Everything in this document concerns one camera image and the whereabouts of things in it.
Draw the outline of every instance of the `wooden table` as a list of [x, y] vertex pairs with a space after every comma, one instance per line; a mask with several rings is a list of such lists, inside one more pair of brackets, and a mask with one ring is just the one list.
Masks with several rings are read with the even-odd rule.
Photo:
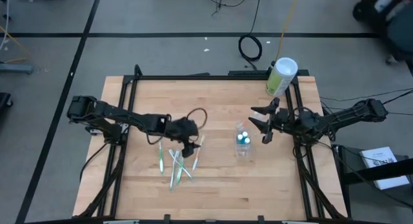
[[[122, 79], [106, 78], [103, 101], [117, 105]], [[304, 106], [322, 114], [314, 77], [299, 77], [299, 84]], [[240, 161], [235, 157], [236, 122], [253, 114], [250, 107], [267, 106], [271, 100], [265, 92], [265, 81], [138, 81], [134, 112], [169, 113], [177, 119], [193, 108], [203, 107], [208, 112], [208, 121], [200, 133], [206, 139], [198, 168], [192, 173], [194, 182], [183, 173], [180, 184], [169, 192], [172, 158], [164, 153], [165, 173], [161, 175], [158, 146], [149, 145], [144, 133], [131, 128], [116, 218], [163, 219], [170, 214], [171, 219], [256, 220], [258, 215], [264, 215], [266, 220], [305, 220], [291, 136], [274, 131], [273, 141], [264, 145], [262, 135], [247, 121], [252, 158]], [[285, 97], [281, 97], [280, 106], [287, 107]], [[202, 113], [194, 115], [194, 119], [200, 125]], [[330, 144], [328, 139], [322, 141]], [[102, 144], [102, 136], [93, 136], [88, 158]], [[165, 151], [182, 148], [167, 139], [163, 146]], [[74, 215], [84, 211], [101, 188], [108, 149], [83, 173]], [[320, 188], [337, 210], [347, 215], [331, 150], [316, 145], [313, 154]], [[185, 159], [187, 168], [192, 168], [193, 161], [194, 155]], [[314, 193], [309, 186], [308, 189], [312, 213], [317, 216]], [[108, 194], [105, 214], [109, 213], [112, 191]]]

